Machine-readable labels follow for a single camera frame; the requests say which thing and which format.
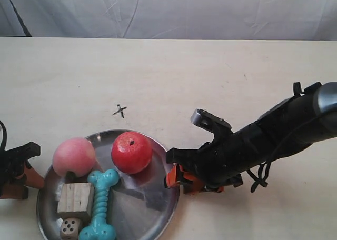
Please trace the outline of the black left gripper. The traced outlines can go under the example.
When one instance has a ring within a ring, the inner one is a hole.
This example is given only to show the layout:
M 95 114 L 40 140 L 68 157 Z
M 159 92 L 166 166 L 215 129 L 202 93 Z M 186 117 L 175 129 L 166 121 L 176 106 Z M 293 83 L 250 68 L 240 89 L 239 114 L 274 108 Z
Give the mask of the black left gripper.
M 28 198 L 29 187 L 44 188 L 44 178 L 28 161 L 40 154 L 41 147 L 34 142 L 1 150 L 1 198 Z

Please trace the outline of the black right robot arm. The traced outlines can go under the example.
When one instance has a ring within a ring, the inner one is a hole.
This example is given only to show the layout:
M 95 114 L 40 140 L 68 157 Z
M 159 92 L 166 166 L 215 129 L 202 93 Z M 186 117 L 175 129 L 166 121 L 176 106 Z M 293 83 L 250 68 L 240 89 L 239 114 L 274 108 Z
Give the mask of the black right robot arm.
M 206 110 L 196 109 L 191 122 L 214 138 L 197 149 L 171 148 L 166 162 L 173 167 L 166 188 L 182 186 L 185 194 L 220 193 L 243 184 L 242 173 L 253 179 L 251 191 L 267 187 L 271 164 L 312 144 L 336 137 L 336 82 L 293 84 L 293 95 L 237 132 Z

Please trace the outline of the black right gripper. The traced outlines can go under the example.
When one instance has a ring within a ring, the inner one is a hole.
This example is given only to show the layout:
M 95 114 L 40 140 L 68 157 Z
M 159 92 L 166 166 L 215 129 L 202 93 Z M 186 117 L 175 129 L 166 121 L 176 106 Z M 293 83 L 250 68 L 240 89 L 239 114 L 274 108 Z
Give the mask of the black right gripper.
M 271 141 L 256 123 L 230 133 L 216 132 L 198 149 L 171 148 L 166 162 L 173 164 L 164 179 L 166 188 L 183 185 L 183 193 L 221 193 L 225 186 L 242 185 L 241 173 L 266 161 Z

